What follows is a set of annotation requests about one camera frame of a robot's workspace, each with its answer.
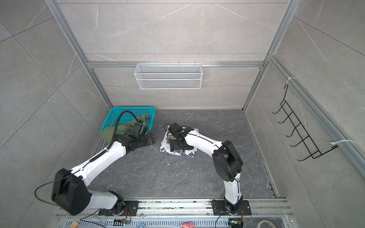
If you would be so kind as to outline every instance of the wall-mounted basket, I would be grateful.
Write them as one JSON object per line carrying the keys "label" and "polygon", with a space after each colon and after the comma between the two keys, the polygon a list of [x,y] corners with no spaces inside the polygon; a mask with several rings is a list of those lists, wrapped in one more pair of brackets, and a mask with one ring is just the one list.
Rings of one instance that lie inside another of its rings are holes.
{"label": "wall-mounted basket", "polygon": [[198,63],[140,63],[134,76],[140,89],[200,89],[203,68]]}

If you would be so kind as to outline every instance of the olive green garment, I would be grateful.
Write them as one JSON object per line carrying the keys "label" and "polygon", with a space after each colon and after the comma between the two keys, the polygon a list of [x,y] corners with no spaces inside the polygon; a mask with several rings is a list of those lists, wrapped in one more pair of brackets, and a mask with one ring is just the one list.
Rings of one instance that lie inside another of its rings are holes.
{"label": "olive green garment", "polygon": [[[146,120],[149,118],[147,114],[144,114],[143,116],[137,116],[138,120],[142,120],[146,124]],[[116,129],[116,133],[125,133],[127,130],[131,130],[133,125],[136,123],[136,119],[132,119],[129,122],[126,122],[124,124],[118,125]],[[114,132],[114,126],[106,127],[101,133],[100,137],[105,140],[105,142],[110,143],[113,132]]]}

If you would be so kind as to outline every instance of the robotic arm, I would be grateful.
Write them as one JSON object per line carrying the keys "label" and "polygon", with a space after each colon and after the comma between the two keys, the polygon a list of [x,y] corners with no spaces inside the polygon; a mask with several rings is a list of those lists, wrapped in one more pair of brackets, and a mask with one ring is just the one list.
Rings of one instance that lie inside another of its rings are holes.
{"label": "robotic arm", "polygon": [[[122,196],[112,191],[91,191],[87,186],[117,159],[136,148],[153,144],[153,136],[151,134],[146,136],[146,130],[146,125],[136,123],[130,132],[113,137],[108,147],[84,163],[69,171],[59,170],[55,176],[52,200],[71,215],[77,215],[85,209],[100,208],[112,211],[113,215],[121,214],[124,208]],[[213,158],[215,169],[219,177],[224,180],[225,207],[229,212],[237,211],[242,202],[239,178],[243,162],[233,144],[230,141],[212,140],[191,127],[182,128],[177,123],[172,124],[169,131],[177,139],[170,145],[171,150],[197,147]]]}

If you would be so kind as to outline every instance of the black mounting plate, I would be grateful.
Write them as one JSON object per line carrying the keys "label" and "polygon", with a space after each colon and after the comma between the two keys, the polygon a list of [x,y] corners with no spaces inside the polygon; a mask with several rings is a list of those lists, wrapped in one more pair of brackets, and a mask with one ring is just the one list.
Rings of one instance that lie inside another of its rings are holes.
{"label": "black mounting plate", "polygon": [[[138,204],[139,201],[129,201],[129,200],[125,200],[124,202],[124,208],[123,212],[119,215],[119,216],[125,216],[126,215],[126,208],[128,208],[128,214],[127,216],[136,216],[137,215],[137,210],[138,210]],[[107,209],[100,209],[98,215],[106,215],[106,216],[114,216],[113,212],[111,210],[107,210]]]}
{"label": "black mounting plate", "polygon": [[[227,209],[225,208],[226,203],[224,202],[224,200],[212,200],[211,203],[213,206],[214,215],[222,215],[222,214],[225,214],[228,212]],[[242,203],[239,206],[236,215],[242,215],[241,209],[243,211],[243,215],[252,215],[251,207],[247,200],[242,200]]]}

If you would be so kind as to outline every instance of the white zip tie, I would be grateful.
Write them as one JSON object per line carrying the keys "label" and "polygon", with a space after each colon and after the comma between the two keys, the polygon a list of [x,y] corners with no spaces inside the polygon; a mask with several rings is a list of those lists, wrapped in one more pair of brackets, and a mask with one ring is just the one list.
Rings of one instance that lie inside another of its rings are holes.
{"label": "white zip tie", "polygon": [[342,142],[355,142],[354,140],[350,140],[350,139],[342,139],[340,141],[337,141],[337,142],[331,142],[332,145],[335,145],[337,143],[342,143]]}
{"label": "white zip tie", "polygon": [[286,84],[288,84],[288,82],[289,82],[290,79],[292,79],[292,77],[288,77],[288,80],[287,80],[287,83]]}

